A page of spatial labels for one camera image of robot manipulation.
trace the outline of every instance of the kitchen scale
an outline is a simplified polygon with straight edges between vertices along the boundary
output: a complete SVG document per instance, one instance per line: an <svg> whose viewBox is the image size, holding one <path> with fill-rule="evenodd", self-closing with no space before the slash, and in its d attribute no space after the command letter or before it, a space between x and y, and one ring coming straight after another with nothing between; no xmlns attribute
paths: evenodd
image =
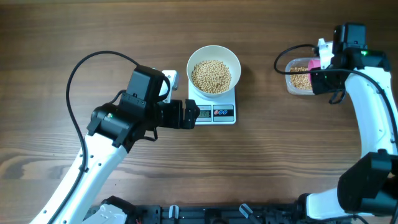
<svg viewBox="0 0 398 224"><path fill-rule="evenodd" d="M196 125L234 124L236 122L235 87L218 97L210 98L203 96L191 82L188 82L188 98L195 100L200 109Z"/></svg>

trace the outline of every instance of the bowl of beans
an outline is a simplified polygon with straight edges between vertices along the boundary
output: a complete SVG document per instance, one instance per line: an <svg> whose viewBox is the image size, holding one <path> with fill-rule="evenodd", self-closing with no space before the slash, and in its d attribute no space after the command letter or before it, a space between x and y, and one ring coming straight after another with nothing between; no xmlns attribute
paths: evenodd
<svg viewBox="0 0 398 224"><path fill-rule="evenodd" d="M289 62L285 72L308 71L308 63L319 58L298 58ZM286 75L287 91L294 95L314 95L310 74Z"/></svg>
<svg viewBox="0 0 398 224"><path fill-rule="evenodd" d="M191 55L187 64L189 82L207 97L217 97L230 91L241 76L241 64L229 49L210 45Z"/></svg>

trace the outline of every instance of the scale control panel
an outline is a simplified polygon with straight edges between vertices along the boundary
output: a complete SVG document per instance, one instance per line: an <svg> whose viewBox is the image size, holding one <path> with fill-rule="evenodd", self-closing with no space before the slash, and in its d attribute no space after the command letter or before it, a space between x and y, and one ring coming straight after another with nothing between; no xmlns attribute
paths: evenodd
<svg viewBox="0 0 398 224"><path fill-rule="evenodd" d="M200 109L199 122L234 121L234 105L198 105Z"/></svg>

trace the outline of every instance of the brown tabletop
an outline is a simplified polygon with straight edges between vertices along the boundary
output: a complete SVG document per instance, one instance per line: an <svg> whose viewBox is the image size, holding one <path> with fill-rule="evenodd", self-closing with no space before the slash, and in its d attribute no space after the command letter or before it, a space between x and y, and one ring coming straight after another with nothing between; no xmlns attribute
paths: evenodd
<svg viewBox="0 0 398 224"><path fill-rule="evenodd" d="M95 203L111 195L136 205L292 202L336 187L361 152L351 100L329 105L330 95L291 95L272 64L287 47L331 40L334 26L357 21L367 25L369 48L387 53L394 76L397 8L391 0L2 5L0 223L31 221L71 166L80 143L65 87L76 63L99 50L179 71L174 99L188 97L186 64L202 46L232 50L242 75L235 125L159 128L157 142L135 144ZM292 52L280 68L310 56L309 49ZM91 112L126 88L134 67L102 55L79 68L70 96L84 133Z"/></svg>

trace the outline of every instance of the clear plastic container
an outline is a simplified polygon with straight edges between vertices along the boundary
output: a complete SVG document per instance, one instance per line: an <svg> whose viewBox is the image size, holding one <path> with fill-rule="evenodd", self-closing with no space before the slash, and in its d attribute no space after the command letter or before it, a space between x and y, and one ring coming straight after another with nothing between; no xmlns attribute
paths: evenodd
<svg viewBox="0 0 398 224"><path fill-rule="evenodd" d="M295 68L295 67L308 67L308 63L310 60L317 59L319 58L297 58L289 62L286 66L285 72L289 72L290 68ZM312 90L301 90L293 86L293 83L290 80L290 75L285 75L286 77L286 85L287 85L287 91L291 94L294 95L314 95Z"/></svg>

